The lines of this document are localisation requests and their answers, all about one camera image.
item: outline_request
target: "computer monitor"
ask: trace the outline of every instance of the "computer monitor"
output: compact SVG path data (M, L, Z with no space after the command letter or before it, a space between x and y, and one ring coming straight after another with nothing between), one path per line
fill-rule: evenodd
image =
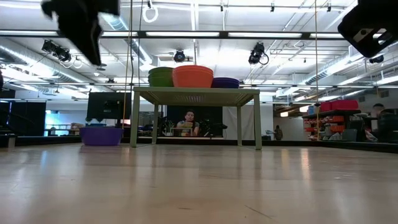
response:
M88 95L87 118L129 119L131 115L131 93L90 93Z

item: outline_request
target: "cable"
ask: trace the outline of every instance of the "cable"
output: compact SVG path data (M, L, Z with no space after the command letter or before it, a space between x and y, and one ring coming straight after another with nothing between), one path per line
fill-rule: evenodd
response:
M259 62L261 65L267 65L267 64L269 63L269 57L268 57L268 55L264 53L264 56L267 57L267 62L266 62L266 63Z
M317 141L319 141L319 96L318 96L318 16L317 16L317 1L315 0L315 60L316 60L316 67L317 67L317 75L315 79L317 80Z
M131 43L131 31L132 31L132 0L130 0L130 24L129 24L129 36L128 40ZM129 72L129 55L130 55L131 45L127 46L127 62L126 62L126 78L125 83L127 83L127 75ZM123 117L122 117L122 129L124 129L124 117L126 116L126 95L127 95L127 84L124 85L124 100L123 100Z

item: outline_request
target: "spotlight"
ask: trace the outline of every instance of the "spotlight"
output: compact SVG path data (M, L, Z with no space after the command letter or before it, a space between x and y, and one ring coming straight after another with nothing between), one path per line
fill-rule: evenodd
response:
M47 54L51 54L55 51L56 48L57 46L51 40L45 40L42 50Z
M380 55L380 56L378 56L378 57L370 58L370 59L369 59L369 62L370 62L370 63L381 63L381 62L383 62L383 61L384 61L384 56L383 56L383 55Z
M56 47L53 56L57 57L61 62L70 62L72 56L69 53L69 49L63 49L61 47Z
M56 45L51 40L45 40L42 50L47 54L52 54L57 57L61 62L70 62L72 56L69 53L69 49L64 49L61 46Z
M174 62L183 62L185 60L185 54L183 50L177 50L174 55Z
M260 62L260 60L261 60L261 58L263 56L267 57L267 62L266 63ZM250 53L249 63L251 65L255 65L257 63L260 63L262 65L266 65L266 64L268 64L268 62L269 62L269 57L265 53L264 44L263 43L257 43L256 46L254 47L254 49Z

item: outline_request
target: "box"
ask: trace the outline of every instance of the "box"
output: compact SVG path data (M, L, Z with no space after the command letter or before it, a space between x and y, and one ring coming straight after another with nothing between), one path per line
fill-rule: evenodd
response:
M356 100L336 100L331 102L332 110L358 110L359 105Z

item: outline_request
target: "purple bin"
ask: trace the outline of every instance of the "purple bin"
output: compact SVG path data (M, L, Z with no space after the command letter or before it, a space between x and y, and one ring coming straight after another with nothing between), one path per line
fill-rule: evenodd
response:
M80 128L81 141L86 146L118 146L122 136L121 128Z

